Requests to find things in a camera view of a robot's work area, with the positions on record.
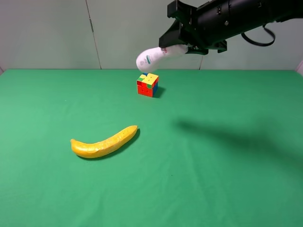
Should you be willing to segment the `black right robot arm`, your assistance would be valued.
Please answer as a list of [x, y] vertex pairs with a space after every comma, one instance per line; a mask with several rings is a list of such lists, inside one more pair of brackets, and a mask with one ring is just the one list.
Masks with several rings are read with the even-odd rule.
[[301, 0], [211, 0], [194, 7], [179, 0], [167, 6], [172, 26], [159, 38], [159, 47], [177, 44], [189, 46], [187, 53], [207, 55], [209, 50], [227, 50], [227, 39], [272, 22], [303, 17]]

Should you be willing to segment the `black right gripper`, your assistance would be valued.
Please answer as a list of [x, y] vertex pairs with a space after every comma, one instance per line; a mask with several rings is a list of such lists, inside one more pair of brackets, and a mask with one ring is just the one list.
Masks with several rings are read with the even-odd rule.
[[208, 44], [198, 30], [197, 8], [174, 0], [167, 5], [167, 17], [175, 21], [159, 38], [159, 47], [185, 44], [186, 54], [207, 55], [209, 50], [222, 53], [227, 50], [227, 41]]

